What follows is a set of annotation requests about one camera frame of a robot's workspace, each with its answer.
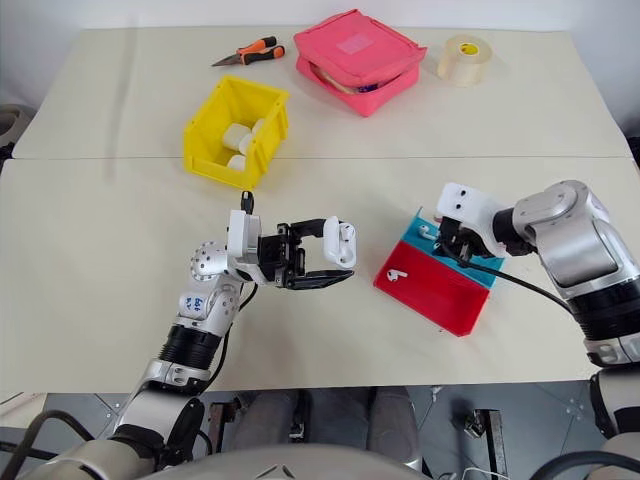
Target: red and blue box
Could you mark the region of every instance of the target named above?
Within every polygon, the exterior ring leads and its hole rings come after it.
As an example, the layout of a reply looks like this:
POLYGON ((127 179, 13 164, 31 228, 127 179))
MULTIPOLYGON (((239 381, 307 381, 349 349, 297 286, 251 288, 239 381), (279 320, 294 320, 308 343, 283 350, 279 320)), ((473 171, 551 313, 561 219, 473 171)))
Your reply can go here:
MULTIPOLYGON (((416 214, 373 282, 374 286, 459 337, 473 330, 495 276, 458 266, 455 260, 433 254, 438 227, 416 214), (407 274, 391 281, 389 270, 407 274)), ((504 259, 474 256, 473 263, 500 270, 504 259)))

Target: masking tape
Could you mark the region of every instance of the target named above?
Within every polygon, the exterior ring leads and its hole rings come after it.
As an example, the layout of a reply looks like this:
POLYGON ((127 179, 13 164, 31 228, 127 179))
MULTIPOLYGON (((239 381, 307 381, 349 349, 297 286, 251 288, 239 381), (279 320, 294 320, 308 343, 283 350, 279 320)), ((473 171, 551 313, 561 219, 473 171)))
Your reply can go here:
POLYGON ((438 76, 457 87, 468 87, 482 80, 493 52, 487 42, 471 35, 456 35, 447 40, 438 64, 438 76))

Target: white wall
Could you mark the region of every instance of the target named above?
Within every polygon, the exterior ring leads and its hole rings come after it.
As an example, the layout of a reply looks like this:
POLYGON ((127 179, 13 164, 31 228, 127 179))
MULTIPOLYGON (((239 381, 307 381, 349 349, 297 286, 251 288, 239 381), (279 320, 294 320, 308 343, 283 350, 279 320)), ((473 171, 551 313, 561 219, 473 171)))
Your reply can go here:
POLYGON ((298 25, 354 7, 399 26, 569 30, 616 121, 640 135, 640 0, 0 0, 0 103, 38 107, 83 28, 298 25))

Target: beige tabletop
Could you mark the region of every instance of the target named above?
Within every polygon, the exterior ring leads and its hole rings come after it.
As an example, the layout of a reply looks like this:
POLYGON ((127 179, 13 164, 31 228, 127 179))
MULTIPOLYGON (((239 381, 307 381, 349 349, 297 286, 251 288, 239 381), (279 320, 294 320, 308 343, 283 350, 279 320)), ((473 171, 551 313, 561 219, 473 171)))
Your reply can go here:
MULTIPOLYGON (((216 389, 584 379, 573 319, 498 280, 474 332, 456 338, 372 287, 417 208, 445 182, 510 204, 586 182, 640 258, 640 178, 628 158, 276 159, 256 189, 263 232, 338 215, 358 229, 356 275, 331 288, 264 287, 236 317, 216 389)), ((240 193, 179 159, 10 160, 0 177, 3 390, 130 391, 157 355, 193 249, 225 239, 240 193)), ((309 242, 319 267, 319 241, 309 242)), ((551 289, 534 256, 504 270, 551 289)))
POLYGON ((295 69, 304 27, 87 30, 79 35, 18 158, 182 157, 182 131, 224 74, 291 93, 278 158, 631 156, 568 33, 402 28, 429 47, 418 84, 363 119, 295 69), (435 67, 471 33, 494 57, 480 85, 435 67), (248 67, 210 64, 276 35, 287 54, 248 67))

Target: yellow bin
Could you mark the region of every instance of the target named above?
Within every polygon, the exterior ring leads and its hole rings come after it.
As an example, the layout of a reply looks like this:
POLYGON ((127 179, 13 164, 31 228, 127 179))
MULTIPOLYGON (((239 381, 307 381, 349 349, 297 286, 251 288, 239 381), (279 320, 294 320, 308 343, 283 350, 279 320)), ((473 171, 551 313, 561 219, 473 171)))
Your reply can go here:
POLYGON ((243 190, 252 190, 267 172, 280 142, 287 136, 289 92, 225 75, 184 132, 184 168, 243 190), (244 171, 227 167, 238 152, 222 144, 232 123, 251 128, 264 118, 247 150, 244 171))

